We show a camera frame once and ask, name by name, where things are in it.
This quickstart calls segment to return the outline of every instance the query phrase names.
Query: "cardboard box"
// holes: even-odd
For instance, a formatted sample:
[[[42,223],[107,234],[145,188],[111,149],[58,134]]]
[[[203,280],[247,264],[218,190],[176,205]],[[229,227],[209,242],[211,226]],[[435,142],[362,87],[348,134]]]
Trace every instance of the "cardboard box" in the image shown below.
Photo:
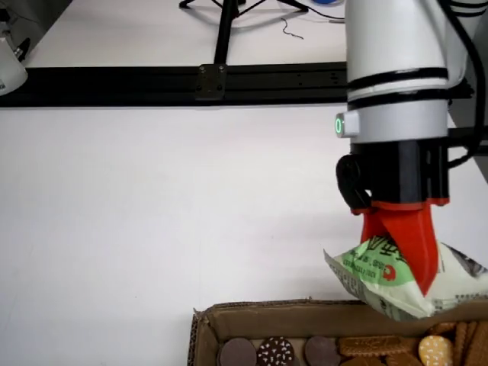
[[[466,303],[439,316],[402,323],[359,301],[224,303],[194,315],[188,366],[216,366],[221,345],[235,337],[258,345],[265,338],[283,336],[302,361],[303,346],[311,336],[422,336],[437,323],[469,320],[488,320],[488,301]]]

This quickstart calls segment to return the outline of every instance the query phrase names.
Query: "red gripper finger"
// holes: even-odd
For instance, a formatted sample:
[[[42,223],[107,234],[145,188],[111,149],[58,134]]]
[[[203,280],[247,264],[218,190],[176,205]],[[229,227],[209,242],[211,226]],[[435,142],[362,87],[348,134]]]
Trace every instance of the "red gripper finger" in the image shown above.
[[[437,275],[438,250],[430,205],[421,210],[377,210],[364,215],[361,241],[389,234],[405,257],[424,296]]]

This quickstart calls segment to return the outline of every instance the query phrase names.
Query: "snack bag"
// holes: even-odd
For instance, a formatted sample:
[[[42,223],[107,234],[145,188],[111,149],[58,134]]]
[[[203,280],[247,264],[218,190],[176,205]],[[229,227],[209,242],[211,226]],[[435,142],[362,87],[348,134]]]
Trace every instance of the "snack bag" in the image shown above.
[[[374,237],[326,262],[353,296],[390,318],[433,316],[460,303],[488,298],[488,270],[438,242],[438,273],[424,297],[391,238]]]

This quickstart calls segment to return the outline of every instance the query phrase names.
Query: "white table surface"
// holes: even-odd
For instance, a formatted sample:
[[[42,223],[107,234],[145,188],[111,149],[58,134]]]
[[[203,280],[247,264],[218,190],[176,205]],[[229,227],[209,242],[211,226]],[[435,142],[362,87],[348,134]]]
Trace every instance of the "white table surface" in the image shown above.
[[[30,65],[211,62],[216,26],[168,3],[75,0]],[[266,6],[236,26],[281,14]],[[237,31],[230,63],[343,60],[343,26],[317,21],[289,21],[303,41],[282,22]],[[1,110],[0,364],[183,365],[193,308],[350,298],[322,254],[361,232],[336,187],[343,109]],[[438,238],[488,258],[473,162],[451,195]]]

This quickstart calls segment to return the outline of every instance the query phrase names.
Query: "black stripe band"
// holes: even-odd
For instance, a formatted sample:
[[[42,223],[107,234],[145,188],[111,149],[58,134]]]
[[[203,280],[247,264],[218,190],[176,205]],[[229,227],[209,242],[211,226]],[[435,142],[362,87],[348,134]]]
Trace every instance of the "black stripe band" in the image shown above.
[[[475,18],[475,17],[480,17],[481,15],[485,14],[485,11],[486,11],[486,9],[483,11],[477,11],[476,13],[460,13],[459,11],[453,11],[453,13],[458,18]]]
[[[421,69],[398,70],[383,72],[366,76],[364,78],[352,80],[348,83],[348,91],[370,88],[379,84],[386,84],[387,82],[404,82],[406,80],[414,79],[448,79],[448,70],[443,67],[424,67]]]
[[[408,101],[432,101],[448,99],[448,91],[445,89],[426,89],[411,92],[397,92],[373,97],[359,98],[348,103],[348,110],[376,107],[378,105],[404,103]]]
[[[457,6],[458,8],[479,9],[488,6],[488,2],[481,2],[480,4],[464,4],[463,2],[451,2],[451,6]]]

